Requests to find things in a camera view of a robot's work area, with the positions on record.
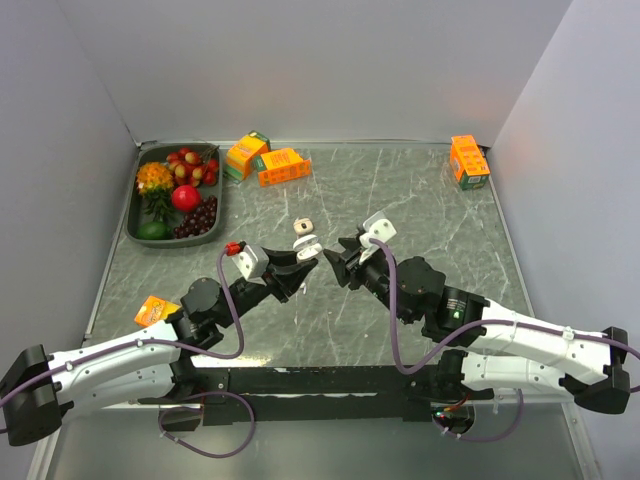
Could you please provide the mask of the orange spiky fruit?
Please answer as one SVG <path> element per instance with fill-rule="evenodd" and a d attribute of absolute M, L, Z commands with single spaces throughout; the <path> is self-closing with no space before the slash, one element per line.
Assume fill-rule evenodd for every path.
<path fill-rule="evenodd" d="M 156 191 L 171 191 L 174 187 L 173 175 L 169 168 L 159 162 L 142 165 L 136 173 L 137 192 L 145 197 Z"/>

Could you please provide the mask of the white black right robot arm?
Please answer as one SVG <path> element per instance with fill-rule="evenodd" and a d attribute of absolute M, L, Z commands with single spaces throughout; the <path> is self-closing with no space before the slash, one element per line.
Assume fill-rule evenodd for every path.
<path fill-rule="evenodd" d="M 412 375 L 437 357 L 437 387 L 448 398 L 519 390 L 616 415 L 638 390 L 624 368 L 623 329 L 586 332 L 520 314 L 447 285 L 420 256 L 397 261 L 377 236 L 339 243 L 324 256 L 340 286 L 364 288 L 388 309 L 397 369 Z"/>

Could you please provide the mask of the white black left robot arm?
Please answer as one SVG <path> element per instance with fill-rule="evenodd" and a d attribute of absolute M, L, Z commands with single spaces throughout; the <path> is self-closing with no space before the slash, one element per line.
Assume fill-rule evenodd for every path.
<path fill-rule="evenodd" d="M 231 243 L 220 255 L 240 272 L 195 280 L 178 309 L 154 324 L 97 345 L 48 353 L 20 352 L 1 380 L 1 429 L 10 445 L 35 443 L 82 414 L 129 400 L 184 402 L 198 387 L 194 355 L 211 356 L 223 329 L 268 297 L 285 303 L 317 266 L 316 257 Z"/>

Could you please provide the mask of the green avocado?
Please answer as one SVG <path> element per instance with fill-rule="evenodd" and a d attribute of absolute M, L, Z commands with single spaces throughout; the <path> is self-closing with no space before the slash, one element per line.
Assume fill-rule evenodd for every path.
<path fill-rule="evenodd" d="M 141 225 L 136 237 L 140 240 L 159 241 L 171 238 L 171 228 L 160 221 L 150 221 Z"/>

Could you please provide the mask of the dark green fruit tray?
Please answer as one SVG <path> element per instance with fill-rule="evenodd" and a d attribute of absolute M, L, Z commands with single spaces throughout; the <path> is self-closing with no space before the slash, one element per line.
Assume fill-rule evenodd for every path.
<path fill-rule="evenodd" d="M 137 156 L 137 167 L 142 167 L 152 161 L 163 160 L 169 153 L 172 147 L 179 147 L 179 144 L 161 144 L 154 143 L 150 148 L 140 149 Z M 138 237 L 138 231 L 140 228 L 151 222 L 152 217 L 143 212 L 147 206 L 147 202 L 135 192 L 131 190 L 129 204 L 126 210 L 125 221 L 125 233 L 134 242 L 139 245 L 148 248 L 157 249 L 172 249 L 172 248 L 186 248 L 194 247 L 202 244 L 212 242 L 217 235 L 217 231 L 221 226 L 221 209 L 222 209 L 222 182 L 218 180 L 215 185 L 203 186 L 199 188 L 204 196 L 204 199 L 208 199 L 210 196 L 214 196 L 216 201 L 214 202 L 213 223 L 211 227 L 202 234 L 194 235 L 193 237 L 187 236 L 182 239 L 175 239 L 173 236 L 167 239 L 143 239 Z"/>

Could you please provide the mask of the white earbud charging case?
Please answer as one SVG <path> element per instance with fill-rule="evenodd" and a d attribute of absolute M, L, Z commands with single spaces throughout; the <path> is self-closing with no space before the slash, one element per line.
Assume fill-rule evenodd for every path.
<path fill-rule="evenodd" d="M 323 246 L 317 235 L 309 234 L 299 237 L 293 243 L 293 250 L 296 253 L 298 263 L 316 258 L 323 251 Z"/>

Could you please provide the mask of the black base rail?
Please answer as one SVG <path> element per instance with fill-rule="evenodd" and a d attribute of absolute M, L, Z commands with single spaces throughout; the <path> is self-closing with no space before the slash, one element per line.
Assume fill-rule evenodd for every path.
<path fill-rule="evenodd" d="M 217 367 L 196 368 L 183 386 L 143 405 L 187 404 L 188 396 L 213 392 L 196 402 L 204 407 L 203 424 L 229 425 L 246 420 L 245 407 L 222 392 L 243 397 L 258 422 L 304 420 L 400 419 L 429 422 L 431 408 L 461 400 L 488 401 L 491 389 L 471 390 L 459 374 L 428 365 L 412 376 L 393 366 Z"/>

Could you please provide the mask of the beige earbud charging case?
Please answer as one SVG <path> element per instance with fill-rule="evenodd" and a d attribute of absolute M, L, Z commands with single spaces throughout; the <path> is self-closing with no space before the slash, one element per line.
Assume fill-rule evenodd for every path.
<path fill-rule="evenodd" d="M 293 223 L 293 229 L 297 237 L 310 235 L 314 232 L 315 227 L 312 220 L 308 217 L 297 218 Z"/>

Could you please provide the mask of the dark red grape bunch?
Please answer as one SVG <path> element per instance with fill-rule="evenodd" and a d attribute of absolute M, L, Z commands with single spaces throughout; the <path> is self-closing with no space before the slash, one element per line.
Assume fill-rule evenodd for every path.
<path fill-rule="evenodd" d="M 176 239 L 200 236 L 211 230 L 217 219 L 218 199 L 211 195 L 201 201 L 192 212 L 186 213 L 182 222 L 173 230 Z"/>

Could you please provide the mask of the orange green carton upright back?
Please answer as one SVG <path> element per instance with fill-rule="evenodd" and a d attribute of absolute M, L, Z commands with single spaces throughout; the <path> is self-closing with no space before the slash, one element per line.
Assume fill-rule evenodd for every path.
<path fill-rule="evenodd" d="M 227 152 L 223 174 L 232 181 L 244 181 L 253 171 L 253 160 L 271 150 L 270 140 L 253 130 L 238 140 Z"/>

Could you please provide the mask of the orange carton lying back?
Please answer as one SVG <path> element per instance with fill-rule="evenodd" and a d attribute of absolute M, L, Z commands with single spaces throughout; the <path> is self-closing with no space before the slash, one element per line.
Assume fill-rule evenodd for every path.
<path fill-rule="evenodd" d="M 274 186 L 312 173 L 311 160 L 303 158 L 290 147 L 257 156 L 253 160 L 253 167 L 261 187 Z"/>

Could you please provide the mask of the orange green carton near left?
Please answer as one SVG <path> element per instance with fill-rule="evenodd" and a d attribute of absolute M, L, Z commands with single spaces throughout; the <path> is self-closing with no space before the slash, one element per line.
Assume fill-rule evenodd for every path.
<path fill-rule="evenodd" d="M 170 314 L 175 313 L 180 306 L 156 296 L 148 296 L 135 315 L 134 321 L 140 327 L 149 327 Z"/>

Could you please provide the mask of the red apple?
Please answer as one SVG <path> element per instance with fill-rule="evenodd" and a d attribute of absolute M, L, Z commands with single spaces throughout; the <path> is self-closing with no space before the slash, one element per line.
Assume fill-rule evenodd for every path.
<path fill-rule="evenodd" d="M 179 186 L 171 195 L 173 207 L 183 213 L 194 211 L 200 205 L 201 201 L 202 197 L 198 189 L 191 185 Z"/>

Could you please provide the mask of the orange green carton right corner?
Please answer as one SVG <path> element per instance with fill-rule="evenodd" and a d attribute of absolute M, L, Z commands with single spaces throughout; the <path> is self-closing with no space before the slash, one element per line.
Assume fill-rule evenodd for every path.
<path fill-rule="evenodd" d="M 489 180 L 488 163 L 472 135 L 451 137 L 449 162 L 461 190 L 480 189 Z"/>

